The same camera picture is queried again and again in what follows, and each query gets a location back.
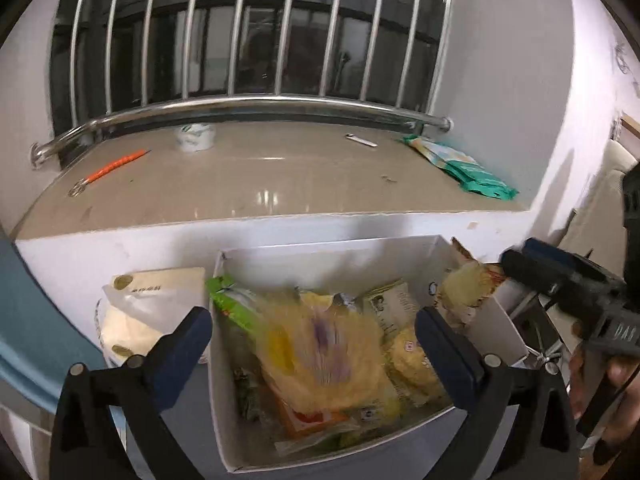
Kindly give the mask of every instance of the green package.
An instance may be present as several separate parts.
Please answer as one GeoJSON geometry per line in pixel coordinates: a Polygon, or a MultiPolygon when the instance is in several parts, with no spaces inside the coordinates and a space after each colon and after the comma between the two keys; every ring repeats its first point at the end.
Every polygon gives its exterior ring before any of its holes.
{"type": "Polygon", "coordinates": [[[517,190],[489,173],[465,153],[418,136],[406,136],[402,142],[459,181],[460,187],[465,191],[502,200],[512,200],[518,194],[517,190]]]}
{"type": "Polygon", "coordinates": [[[236,325],[253,333],[259,316],[258,296],[236,285],[229,275],[209,278],[205,284],[216,307],[236,325]]]}

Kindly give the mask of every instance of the white wall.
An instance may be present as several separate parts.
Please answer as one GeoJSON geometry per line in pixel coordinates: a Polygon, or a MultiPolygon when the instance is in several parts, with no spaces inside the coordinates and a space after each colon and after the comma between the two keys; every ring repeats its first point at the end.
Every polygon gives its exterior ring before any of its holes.
{"type": "Polygon", "coordinates": [[[29,162],[34,142],[53,137],[49,50],[58,0],[33,0],[0,48],[0,226],[10,233],[60,171],[29,162]]]}
{"type": "Polygon", "coordinates": [[[572,0],[574,66],[562,129],[532,209],[535,236],[557,233],[596,174],[615,115],[609,13],[600,0],[572,0]]]}
{"type": "Polygon", "coordinates": [[[530,205],[562,125],[572,76],[571,0],[453,0],[434,113],[442,137],[530,205]]]}

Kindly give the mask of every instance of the food package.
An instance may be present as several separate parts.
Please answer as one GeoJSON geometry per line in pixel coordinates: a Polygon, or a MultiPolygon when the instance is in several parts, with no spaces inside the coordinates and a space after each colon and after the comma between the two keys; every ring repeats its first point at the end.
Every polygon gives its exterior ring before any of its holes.
{"type": "Polygon", "coordinates": [[[373,316],[309,308],[285,296],[260,306],[256,354],[276,395],[299,413],[372,401],[384,374],[373,316]]]}
{"type": "Polygon", "coordinates": [[[109,284],[110,295],[100,300],[95,316],[105,357],[121,365],[134,354],[146,355],[194,306],[207,305],[204,277],[202,267],[114,276],[109,284]],[[116,304],[109,301],[110,296],[113,299],[113,291],[116,304]],[[136,316],[125,309],[133,309],[136,316]]]}
{"type": "Polygon", "coordinates": [[[254,374],[250,370],[236,368],[234,370],[234,384],[236,386],[238,412],[242,420],[247,422],[259,421],[262,415],[259,399],[260,384],[258,384],[254,374]]]}
{"type": "Polygon", "coordinates": [[[326,312],[334,304],[332,294],[316,294],[310,290],[298,289],[298,295],[303,305],[318,312],[326,312]]]}
{"type": "Polygon", "coordinates": [[[476,316],[482,301],[505,280],[498,264],[482,264],[454,238],[453,246],[463,257],[460,268],[446,275],[438,288],[436,306],[447,323],[462,331],[476,316]]]}
{"type": "Polygon", "coordinates": [[[279,456],[287,456],[309,447],[317,446],[334,436],[358,429],[358,424],[342,412],[322,410],[305,415],[295,412],[277,399],[280,417],[290,439],[276,441],[279,456]]]}
{"type": "Polygon", "coordinates": [[[502,200],[513,200],[518,194],[517,190],[489,173],[465,153],[415,135],[405,136],[402,141],[423,155],[431,164],[455,178],[465,191],[502,200]]]}
{"type": "Polygon", "coordinates": [[[259,318],[257,305],[260,298],[247,288],[237,285],[228,275],[209,278],[206,286],[213,304],[236,325],[253,333],[259,318]]]}
{"type": "Polygon", "coordinates": [[[354,446],[365,438],[375,438],[378,430],[391,426],[400,419],[403,413],[401,397],[386,374],[380,377],[375,397],[367,406],[348,411],[358,423],[358,429],[341,435],[338,447],[354,446]]]}
{"type": "Polygon", "coordinates": [[[378,318],[385,343],[392,341],[405,326],[413,324],[420,310],[409,294],[409,286],[402,280],[368,292],[363,304],[378,318]]]}
{"type": "Polygon", "coordinates": [[[418,343],[412,324],[396,335],[386,350],[386,357],[403,382],[418,388],[428,400],[443,394],[442,384],[418,343]]]}

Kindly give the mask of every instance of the stainless steel handrail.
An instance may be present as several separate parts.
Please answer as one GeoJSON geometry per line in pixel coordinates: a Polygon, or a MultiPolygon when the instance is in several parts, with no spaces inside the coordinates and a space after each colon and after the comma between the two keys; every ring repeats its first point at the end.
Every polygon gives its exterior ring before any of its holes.
{"type": "Polygon", "coordinates": [[[240,43],[240,21],[242,20],[242,10],[244,0],[236,0],[236,10],[234,11],[234,28],[231,31],[231,46],[229,49],[229,69],[226,79],[227,95],[236,93],[236,65],[238,64],[238,48],[240,43]]]}
{"type": "Polygon", "coordinates": [[[324,59],[322,60],[322,75],[320,76],[320,96],[326,95],[326,85],[329,79],[329,64],[331,63],[331,53],[334,49],[335,26],[338,23],[338,10],[340,9],[340,0],[334,0],[331,5],[331,17],[329,18],[329,30],[326,35],[326,44],[324,46],[324,59]]]}
{"type": "Polygon", "coordinates": [[[442,30],[440,31],[440,42],[438,43],[438,53],[436,54],[436,64],[433,67],[433,76],[431,76],[431,87],[429,89],[429,98],[424,111],[433,114],[435,105],[435,97],[440,88],[442,80],[442,69],[446,58],[447,44],[449,43],[449,31],[451,24],[451,4],[453,0],[445,0],[444,15],[442,17],[442,30]]]}
{"type": "Polygon", "coordinates": [[[49,157],[59,153],[65,146],[78,139],[82,135],[96,130],[109,128],[112,126],[132,123],[148,118],[159,116],[170,116],[185,112],[197,112],[207,110],[231,109],[252,107],[256,105],[269,105],[270,107],[301,108],[303,112],[308,112],[308,108],[325,108],[329,110],[343,110],[346,112],[359,112],[379,118],[401,118],[408,121],[430,124],[437,128],[448,131],[451,128],[451,120],[444,117],[433,117],[421,112],[394,108],[391,106],[376,103],[367,103],[350,99],[338,99],[319,96],[302,95],[235,95],[235,96],[210,96],[203,98],[191,98],[186,100],[169,101],[152,104],[131,110],[104,115],[96,119],[72,128],[45,144],[34,144],[31,147],[31,164],[34,168],[39,167],[49,157]]]}
{"type": "Polygon", "coordinates": [[[376,0],[376,8],[373,12],[373,20],[371,22],[371,34],[369,35],[369,47],[367,48],[367,60],[364,65],[364,74],[362,75],[362,86],[360,87],[360,100],[367,99],[367,90],[369,90],[369,79],[371,78],[371,65],[373,63],[373,53],[376,50],[376,40],[378,38],[378,27],[380,26],[380,12],[382,11],[382,0],[376,0]]]}
{"type": "Polygon", "coordinates": [[[189,0],[187,15],[184,20],[184,40],[182,41],[182,98],[189,97],[189,56],[191,55],[191,29],[193,28],[193,15],[196,9],[196,0],[189,0]]]}
{"type": "Polygon", "coordinates": [[[84,0],[78,0],[71,28],[71,46],[69,48],[69,100],[71,104],[71,124],[78,126],[78,107],[76,105],[76,51],[78,49],[78,30],[84,0]]]}
{"type": "Polygon", "coordinates": [[[151,13],[154,10],[154,0],[146,0],[145,21],[142,26],[142,51],[140,53],[140,103],[146,106],[149,103],[147,89],[147,66],[149,53],[149,30],[151,28],[151,13]]]}
{"type": "Polygon", "coordinates": [[[113,102],[111,100],[111,41],[113,41],[113,20],[116,16],[117,3],[118,0],[111,0],[109,20],[107,22],[107,39],[104,48],[104,101],[108,114],[113,111],[113,102]]]}
{"type": "Polygon", "coordinates": [[[404,52],[404,65],[402,66],[402,74],[400,76],[400,85],[398,87],[398,95],[396,96],[396,107],[402,106],[404,99],[404,90],[406,80],[409,76],[409,65],[411,65],[411,56],[414,52],[415,27],[418,23],[418,12],[420,11],[420,0],[414,0],[414,10],[411,14],[411,25],[409,26],[409,38],[406,42],[406,51],[404,52]]]}
{"type": "Polygon", "coordinates": [[[291,21],[291,6],[293,0],[284,0],[282,9],[282,24],[280,25],[280,40],[278,42],[278,60],[276,62],[276,77],[273,83],[273,93],[282,93],[282,77],[284,74],[285,56],[287,55],[287,43],[289,42],[289,26],[291,21]]]}

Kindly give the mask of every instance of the tiled ledge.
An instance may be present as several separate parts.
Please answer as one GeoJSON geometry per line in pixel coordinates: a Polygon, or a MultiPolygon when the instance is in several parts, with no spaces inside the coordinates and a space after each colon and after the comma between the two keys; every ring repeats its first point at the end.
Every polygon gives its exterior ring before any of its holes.
{"type": "Polygon", "coordinates": [[[214,147],[197,153],[180,152],[172,129],[101,143],[42,193],[16,238],[299,214],[522,210],[463,192],[399,134],[288,122],[216,127],[214,147]],[[348,132],[378,147],[347,140],[348,132]],[[67,195],[81,178],[140,149],[151,152],[67,195]]]}

